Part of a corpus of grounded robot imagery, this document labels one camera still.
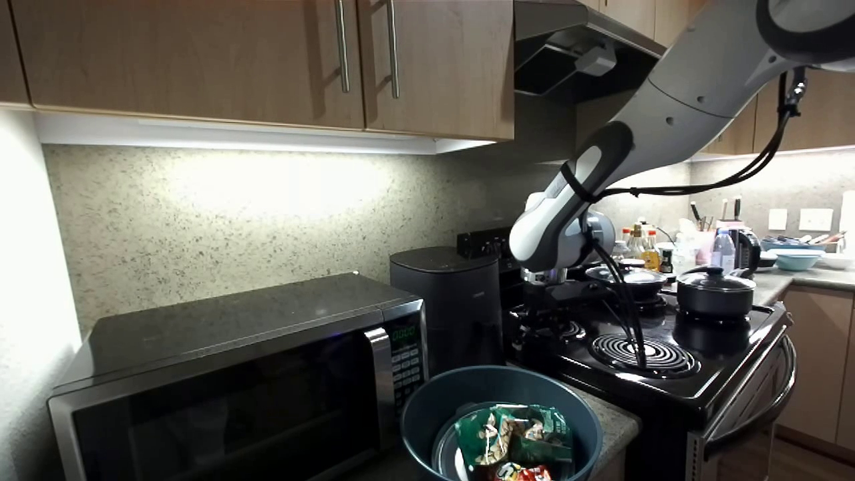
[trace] black stovetop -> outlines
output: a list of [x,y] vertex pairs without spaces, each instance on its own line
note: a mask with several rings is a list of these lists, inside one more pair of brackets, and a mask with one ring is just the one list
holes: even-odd
[[[645,332],[648,370],[629,311]],[[641,308],[609,298],[524,302],[509,311],[509,356],[630,412],[672,408],[688,428],[703,428],[780,332],[784,304],[717,320],[682,316],[669,294]]]

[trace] microwave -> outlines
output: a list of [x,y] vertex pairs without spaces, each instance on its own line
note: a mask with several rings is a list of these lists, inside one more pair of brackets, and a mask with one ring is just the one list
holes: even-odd
[[103,319],[48,399],[64,477],[334,479],[398,438],[422,323],[361,275]]

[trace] microwave control panel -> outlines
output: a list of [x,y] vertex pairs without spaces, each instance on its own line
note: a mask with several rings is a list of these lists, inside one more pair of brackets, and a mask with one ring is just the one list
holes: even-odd
[[426,382],[422,316],[394,320],[386,332],[394,347],[395,404],[405,408],[406,399]]

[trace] cabinet door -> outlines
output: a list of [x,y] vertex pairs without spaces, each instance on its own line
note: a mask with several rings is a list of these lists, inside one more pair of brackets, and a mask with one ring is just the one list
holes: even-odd
[[[811,149],[855,145],[855,78],[843,72],[808,72],[808,94],[801,100],[801,118],[793,118],[785,128],[780,149]],[[776,131],[777,114],[777,82],[771,82],[759,94],[757,140],[759,149]]]
[[581,4],[594,9],[594,10],[604,10],[604,0],[581,0]]
[[602,0],[602,13],[652,38],[656,0]]
[[755,124],[757,101],[745,105],[744,113],[712,143],[703,152],[745,156],[755,152]]
[[39,106],[363,124],[354,0],[13,5]]
[[784,302],[793,319],[792,336],[800,352],[800,382],[780,426],[835,443],[852,294],[831,288],[792,288]]
[[366,128],[514,137],[514,0],[361,0]]
[[0,0],[0,101],[28,101],[20,45],[6,0]]
[[836,443],[855,453],[855,316],[849,323],[849,352],[844,372],[844,399],[839,404]]
[[705,9],[705,4],[708,0],[657,0],[652,41],[672,48],[690,21]]

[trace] range hood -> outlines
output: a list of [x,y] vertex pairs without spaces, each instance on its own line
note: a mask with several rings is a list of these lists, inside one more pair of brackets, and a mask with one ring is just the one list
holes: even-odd
[[586,101],[634,90],[666,48],[578,0],[515,0],[515,94]]

